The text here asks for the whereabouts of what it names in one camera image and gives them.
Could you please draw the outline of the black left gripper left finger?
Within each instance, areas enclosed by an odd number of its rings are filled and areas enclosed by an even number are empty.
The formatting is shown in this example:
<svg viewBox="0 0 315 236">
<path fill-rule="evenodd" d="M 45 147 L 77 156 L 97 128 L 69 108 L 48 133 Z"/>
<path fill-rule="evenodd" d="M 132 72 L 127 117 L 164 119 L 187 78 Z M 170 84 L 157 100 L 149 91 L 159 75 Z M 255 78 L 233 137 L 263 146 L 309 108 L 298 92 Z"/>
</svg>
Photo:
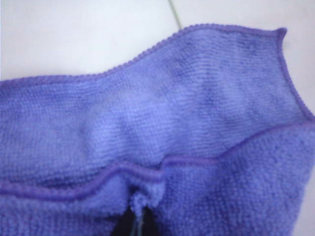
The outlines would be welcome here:
<svg viewBox="0 0 315 236">
<path fill-rule="evenodd" d="M 112 236 L 136 236 L 137 219 L 134 212 L 128 208 L 118 220 Z"/>
</svg>

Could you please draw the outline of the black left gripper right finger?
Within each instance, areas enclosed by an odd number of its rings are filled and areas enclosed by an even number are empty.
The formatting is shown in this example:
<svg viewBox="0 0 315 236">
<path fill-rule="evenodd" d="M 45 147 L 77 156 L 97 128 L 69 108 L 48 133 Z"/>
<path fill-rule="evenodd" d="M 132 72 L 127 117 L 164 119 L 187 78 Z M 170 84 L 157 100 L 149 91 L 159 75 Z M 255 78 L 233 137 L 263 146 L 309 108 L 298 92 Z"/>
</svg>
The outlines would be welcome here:
<svg viewBox="0 0 315 236">
<path fill-rule="evenodd" d="M 154 214 L 149 208 L 143 209 L 141 220 L 141 235 L 142 236 L 157 236 L 158 228 L 155 223 Z"/>
</svg>

